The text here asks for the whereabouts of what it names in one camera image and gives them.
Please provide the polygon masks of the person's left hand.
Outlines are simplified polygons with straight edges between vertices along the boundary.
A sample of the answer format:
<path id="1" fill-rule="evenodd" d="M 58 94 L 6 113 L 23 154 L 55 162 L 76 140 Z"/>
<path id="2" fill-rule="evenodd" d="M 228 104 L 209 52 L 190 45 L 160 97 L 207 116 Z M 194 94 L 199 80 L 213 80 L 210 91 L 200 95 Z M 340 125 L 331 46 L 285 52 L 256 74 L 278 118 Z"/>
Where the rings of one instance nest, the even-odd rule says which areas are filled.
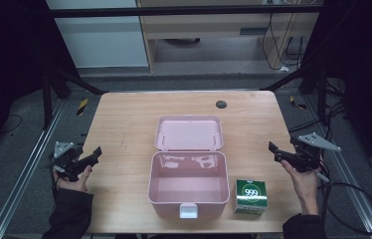
<path id="1" fill-rule="evenodd" d="M 87 192 L 87 180 L 92 173 L 93 168 L 88 165 L 85 170 L 83 171 L 82 175 L 79 177 L 77 181 L 70 181 L 65 177 L 60 177 L 58 173 L 53 170 L 54 182 L 57 189 L 66 189 L 66 190 L 73 190 L 79 192 Z"/>

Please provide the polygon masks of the green and white medicine box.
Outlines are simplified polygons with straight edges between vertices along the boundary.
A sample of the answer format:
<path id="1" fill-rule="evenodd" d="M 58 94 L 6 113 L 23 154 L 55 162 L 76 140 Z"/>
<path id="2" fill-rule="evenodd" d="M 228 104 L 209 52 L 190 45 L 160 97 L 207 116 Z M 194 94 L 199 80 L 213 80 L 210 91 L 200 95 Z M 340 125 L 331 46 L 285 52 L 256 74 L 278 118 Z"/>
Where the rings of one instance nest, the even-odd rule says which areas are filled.
<path id="1" fill-rule="evenodd" d="M 234 196 L 235 213 L 261 216 L 269 208 L 264 181 L 237 179 Z"/>

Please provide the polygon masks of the aluminium floor rail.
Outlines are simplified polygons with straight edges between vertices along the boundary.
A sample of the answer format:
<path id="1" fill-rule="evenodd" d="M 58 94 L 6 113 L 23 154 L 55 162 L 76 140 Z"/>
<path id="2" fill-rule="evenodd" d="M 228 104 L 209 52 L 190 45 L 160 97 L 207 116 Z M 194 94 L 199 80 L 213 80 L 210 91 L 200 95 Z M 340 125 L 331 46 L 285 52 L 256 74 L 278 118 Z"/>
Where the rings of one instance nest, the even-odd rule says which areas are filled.
<path id="1" fill-rule="evenodd" d="M 49 143 L 49 140 L 61 118 L 66 100 L 57 100 L 56 108 L 53 110 L 52 119 L 47 127 L 45 127 L 36 141 L 21 173 L 18 176 L 10 194 L 0 210 L 0 239 L 3 238 L 9 223 L 11 222 L 16 209 L 26 191 L 26 188 L 31 181 L 31 178 L 36 170 L 41 157 Z"/>
<path id="2" fill-rule="evenodd" d="M 317 116 L 316 100 L 308 96 L 304 96 L 303 99 L 306 102 L 308 110 L 311 112 L 311 114 L 316 120 L 318 134 L 325 138 L 326 140 L 335 144 L 335 140 L 328 134 L 328 127 L 325 126 Z M 353 206 L 356 209 L 362 221 L 362 224 L 365 227 L 362 233 L 365 233 L 367 236 L 370 237 L 370 239 L 372 239 L 372 196 L 368 192 L 364 191 L 362 188 L 359 187 L 358 181 L 356 180 L 355 176 L 349 169 L 347 163 L 344 161 L 344 157 L 341 153 L 341 150 L 332 151 L 326 149 L 325 151 L 326 154 L 334 163 L 336 170 L 342 181 L 334 182 L 333 179 L 330 178 L 329 181 L 325 183 L 326 190 L 323 197 L 321 210 L 322 218 L 325 219 L 327 214 L 332 215 L 332 211 L 328 207 L 329 195 L 332 188 L 334 186 L 336 187 L 342 186 L 347 190 L 347 193 L 349 194 Z"/>

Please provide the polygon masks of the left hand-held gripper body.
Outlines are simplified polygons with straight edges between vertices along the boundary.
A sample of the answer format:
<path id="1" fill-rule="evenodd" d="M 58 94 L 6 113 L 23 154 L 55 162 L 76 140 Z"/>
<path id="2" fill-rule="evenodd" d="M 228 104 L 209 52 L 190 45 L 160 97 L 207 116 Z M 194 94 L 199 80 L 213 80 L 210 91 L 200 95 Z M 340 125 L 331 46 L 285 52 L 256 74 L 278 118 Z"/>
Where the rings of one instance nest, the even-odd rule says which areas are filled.
<path id="1" fill-rule="evenodd" d="M 78 175 L 87 167 L 86 162 L 80 160 L 82 153 L 83 149 L 73 142 L 57 141 L 51 154 L 51 167 L 60 177 L 76 182 L 79 180 Z"/>

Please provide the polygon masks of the black horizontal frame bar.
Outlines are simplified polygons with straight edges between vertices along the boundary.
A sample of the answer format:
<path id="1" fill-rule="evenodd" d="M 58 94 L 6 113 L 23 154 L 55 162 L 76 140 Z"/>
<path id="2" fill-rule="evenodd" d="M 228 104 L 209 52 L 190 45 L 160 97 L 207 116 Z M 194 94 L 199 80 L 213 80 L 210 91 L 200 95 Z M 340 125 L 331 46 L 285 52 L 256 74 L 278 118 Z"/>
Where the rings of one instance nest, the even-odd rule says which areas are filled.
<path id="1" fill-rule="evenodd" d="M 130 17 L 130 16 L 176 16 L 213 14 L 271 14 L 271 13 L 315 13 L 323 5 L 222 5 L 222 6 L 176 6 L 102 9 L 59 9 L 49 10 L 55 18 L 85 17 Z"/>

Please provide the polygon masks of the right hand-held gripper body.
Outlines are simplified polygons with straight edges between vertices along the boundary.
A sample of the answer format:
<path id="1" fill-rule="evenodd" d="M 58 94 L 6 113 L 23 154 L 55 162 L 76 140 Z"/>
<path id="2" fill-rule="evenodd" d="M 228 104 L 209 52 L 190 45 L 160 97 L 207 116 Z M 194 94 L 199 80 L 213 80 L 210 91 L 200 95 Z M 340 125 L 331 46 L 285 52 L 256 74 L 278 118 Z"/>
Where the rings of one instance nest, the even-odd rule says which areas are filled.
<path id="1" fill-rule="evenodd" d="M 340 151 L 341 148 L 332 142 L 326 140 L 315 132 L 293 136 L 290 139 L 295 153 L 287 162 L 298 172 L 308 172 L 320 167 L 320 155 L 323 149 Z"/>

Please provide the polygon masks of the pink plastic storage box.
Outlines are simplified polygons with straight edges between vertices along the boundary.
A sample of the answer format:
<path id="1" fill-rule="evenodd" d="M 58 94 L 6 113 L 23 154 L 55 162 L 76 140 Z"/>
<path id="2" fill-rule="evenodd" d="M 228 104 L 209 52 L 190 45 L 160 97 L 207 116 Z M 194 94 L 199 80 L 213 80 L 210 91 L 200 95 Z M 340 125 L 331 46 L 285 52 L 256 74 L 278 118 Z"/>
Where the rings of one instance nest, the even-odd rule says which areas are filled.
<path id="1" fill-rule="evenodd" d="M 148 200 L 161 217 L 201 219 L 223 213 L 230 199 L 221 122 L 216 116 L 159 119 Z"/>

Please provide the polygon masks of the yellow and black tape strip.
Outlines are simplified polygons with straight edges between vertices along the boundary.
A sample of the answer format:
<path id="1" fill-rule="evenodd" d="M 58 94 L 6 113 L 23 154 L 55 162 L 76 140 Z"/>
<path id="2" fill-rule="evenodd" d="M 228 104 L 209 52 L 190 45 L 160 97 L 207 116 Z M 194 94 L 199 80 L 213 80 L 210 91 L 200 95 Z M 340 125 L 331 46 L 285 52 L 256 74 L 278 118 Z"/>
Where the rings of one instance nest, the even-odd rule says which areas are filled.
<path id="1" fill-rule="evenodd" d="M 289 97 L 289 102 L 298 109 L 301 109 L 301 110 L 306 110 L 307 109 L 306 104 L 304 103 L 304 101 L 301 98 L 296 98 L 294 96 L 290 96 Z"/>
<path id="2" fill-rule="evenodd" d="M 82 99 L 81 102 L 80 102 L 80 105 L 77 109 L 77 112 L 76 112 L 76 115 L 77 116 L 81 116 L 83 114 L 83 112 L 85 111 L 85 108 L 88 104 L 88 101 L 89 99 Z"/>

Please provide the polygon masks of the white cabinet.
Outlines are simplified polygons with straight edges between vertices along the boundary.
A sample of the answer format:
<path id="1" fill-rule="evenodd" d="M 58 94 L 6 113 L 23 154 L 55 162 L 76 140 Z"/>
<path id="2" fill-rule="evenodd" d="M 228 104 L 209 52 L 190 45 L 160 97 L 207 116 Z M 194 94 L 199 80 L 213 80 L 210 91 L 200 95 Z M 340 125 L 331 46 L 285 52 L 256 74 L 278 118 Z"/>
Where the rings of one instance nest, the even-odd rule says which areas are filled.
<path id="1" fill-rule="evenodd" d="M 136 7 L 135 0 L 46 0 L 51 10 Z M 139 18 L 56 18 L 78 69 L 147 67 Z"/>

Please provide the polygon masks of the black metal stand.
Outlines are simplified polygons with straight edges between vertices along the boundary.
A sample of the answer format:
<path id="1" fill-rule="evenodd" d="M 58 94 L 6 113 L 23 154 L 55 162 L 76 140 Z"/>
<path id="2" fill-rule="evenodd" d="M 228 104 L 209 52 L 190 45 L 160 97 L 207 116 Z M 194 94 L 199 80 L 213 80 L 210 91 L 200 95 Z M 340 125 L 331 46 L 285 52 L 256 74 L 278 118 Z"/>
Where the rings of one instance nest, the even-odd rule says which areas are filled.
<path id="1" fill-rule="evenodd" d="M 276 83 L 262 88 L 262 91 L 274 92 L 295 79 L 301 79 L 298 90 L 303 95 L 311 94 L 317 90 L 317 116 L 326 124 L 326 70 L 321 63 L 308 62 L 299 69 L 288 74 Z"/>
<path id="2" fill-rule="evenodd" d="M 69 72 L 57 68 L 48 67 L 42 76 L 42 92 L 43 92 L 43 106 L 44 106 L 44 126 L 46 129 L 51 125 L 53 119 L 53 107 L 51 93 L 55 92 L 59 99 L 67 99 L 71 95 L 67 82 L 74 83 L 75 85 L 87 90 L 94 95 L 105 94 L 104 90 L 100 90 L 86 82 L 80 77 L 77 77 Z"/>

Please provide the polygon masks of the light wooden desk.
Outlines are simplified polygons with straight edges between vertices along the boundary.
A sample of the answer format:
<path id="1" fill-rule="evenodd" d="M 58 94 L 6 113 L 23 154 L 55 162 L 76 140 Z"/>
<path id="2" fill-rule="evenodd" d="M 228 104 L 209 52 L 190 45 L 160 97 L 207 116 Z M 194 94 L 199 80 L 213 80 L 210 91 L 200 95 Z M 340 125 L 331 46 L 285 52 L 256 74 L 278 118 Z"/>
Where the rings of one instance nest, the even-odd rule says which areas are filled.
<path id="1" fill-rule="evenodd" d="M 139 7 L 218 5 L 315 5 L 323 0 L 135 0 Z M 282 55 L 292 38 L 309 39 L 318 19 L 316 13 L 214 14 L 142 16 L 144 39 L 193 39 L 256 36 L 269 66 L 283 65 Z"/>

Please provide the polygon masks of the person's right hand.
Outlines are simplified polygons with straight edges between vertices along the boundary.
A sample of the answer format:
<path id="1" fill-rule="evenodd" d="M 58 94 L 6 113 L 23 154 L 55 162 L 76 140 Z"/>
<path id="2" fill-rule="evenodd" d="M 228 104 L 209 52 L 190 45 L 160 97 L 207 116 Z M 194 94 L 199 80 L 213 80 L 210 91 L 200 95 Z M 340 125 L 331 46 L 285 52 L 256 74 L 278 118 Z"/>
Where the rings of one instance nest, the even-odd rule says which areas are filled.
<path id="1" fill-rule="evenodd" d="M 286 160 L 280 162 L 283 169 L 290 175 L 295 193 L 301 206 L 302 215 L 318 215 L 317 205 L 317 170 L 307 172 L 296 171 Z"/>

